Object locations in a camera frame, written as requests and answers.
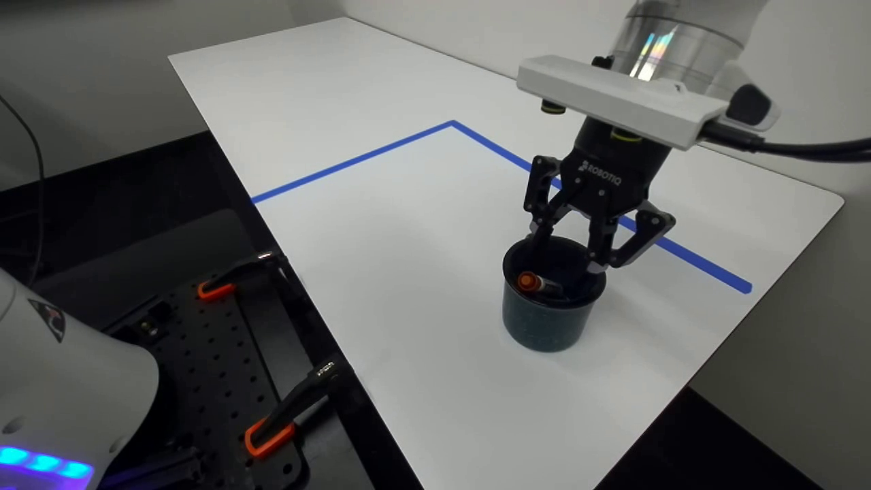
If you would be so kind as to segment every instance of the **blue tape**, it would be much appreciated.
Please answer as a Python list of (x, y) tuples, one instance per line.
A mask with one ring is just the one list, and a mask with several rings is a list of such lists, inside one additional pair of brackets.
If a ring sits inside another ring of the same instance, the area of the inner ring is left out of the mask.
[(446, 132), (446, 127), (451, 127), (451, 122), (431, 125), (431, 127), (419, 132), (419, 133), (411, 133), (411, 137), (404, 137), (404, 138), (400, 138), (400, 142), (392, 142), (392, 145), (374, 148), (374, 151), (370, 151), (370, 152), (362, 152), (362, 156), (357, 156), (357, 159), (350, 159), (350, 161), (343, 161), (343, 164), (325, 167), (325, 168), (321, 168), (321, 172), (312, 172), (312, 175), (306, 175), (306, 176), (301, 176), (301, 181), (276, 185), (276, 187), (272, 187), (272, 190), (267, 190), (267, 194), (252, 197), (249, 202), (252, 202), (252, 205), (261, 205), (261, 202), (276, 200), (280, 194), (287, 194), (287, 190), (304, 187), (304, 185), (310, 185), (310, 182), (325, 181), (328, 175), (336, 175), (336, 172), (346, 172), (346, 168), (350, 168), (350, 167), (366, 164), (366, 161), (372, 161), (372, 159), (378, 159), (378, 156), (384, 156), (384, 152), (408, 148), (408, 145), (412, 145), (412, 142), (419, 142), (419, 138), (427, 138), (427, 137), (431, 137), (431, 133), (437, 133), (437, 132)]
[[(270, 202), (270, 200), (275, 200), (275, 197), (290, 194), (290, 190), (297, 190), (297, 187), (304, 187), (304, 185), (317, 182), (317, 181), (324, 181), (324, 176), (328, 176), (328, 175), (346, 172), (346, 168), (350, 168), (350, 167), (366, 164), (366, 161), (372, 161), (372, 159), (378, 159), (378, 156), (384, 156), (384, 152), (408, 148), (408, 145), (412, 145), (412, 142), (419, 142), (419, 138), (427, 138), (427, 137), (431, 137), (431, 133), (441, 133), (441, 132), (446, 132), (446, 127), (459, 132), (463, 137), (467, 137), (471, 142), (487, 148), (487, 151), (494, 152), (497, 159), (514, 164), (514, 167), (523, 168), (523, 172), (531, 172), (531, 164), (528, 164), (524, 159), (519, 159), (516, 152), (500, 148), (497, 142), (482, 137), (479, 132), (463, 125), (459, 119), (446, 119), (446, 122), (441, 122), (441, 125), (425, 127), (425, 132), (411, 133), (411, 137), (404, 137), (404, 138), (396, 138), (396, 142), (392, 142), (392, 145), (384, 145), (384, 148), (374, 148), (374, 151), (370, 151), (370, 152), (362, 152), (362, 156), (357, 156), (357, 159), (350, 159), (350, 161), (343, 161), (343, 164), (325, 167), (325, 168), (321, 168), (321, 172), (312, 172), (312, 175), (306, 175), (306, 176), (301, 176), (301, 181), (293, 181), (293, 182), (276, 185), (276, 187), (272, 187), (272, 190), (263, 190), (263, 194), (252, 197), (252, 205), (263, 205), (263, 202)], [(627, 230), (627, 231), (634, 231), (634, 220), (630, 220), (630, 219), (619, 219), (619, 225)], [(668, 238), (661, 238), (655, 246), (657, 246), (661, 251), (676, 257), (681, 261), (697, 266), (700, 272), (715, 279), (719, 284), (740, 291), (740, 295), (750, 295), (750, 291), (753, 291), (753, 284), (747, 284), (746, 279), (740, 279), (740, 274), (734, 274), (734, 272), (730, 272), (730, 270), (708, 261), (705, 257), (683, 247), (681, 242), (674, 242), (674, 239), (668, 239)]]

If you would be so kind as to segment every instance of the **white table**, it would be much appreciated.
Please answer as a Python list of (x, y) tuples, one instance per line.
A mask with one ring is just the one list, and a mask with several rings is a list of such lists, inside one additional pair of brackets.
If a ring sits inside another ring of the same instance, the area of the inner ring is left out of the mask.
[(592, 487), (840, 206), (671, 152), (653, 202), (676, 230), (610, 272), (573, 348), (535, 353), (500, 326), (500, 259), (523, 161), (566, 156), (577, 115), (350, 20), (170, 66), (425, 487)]

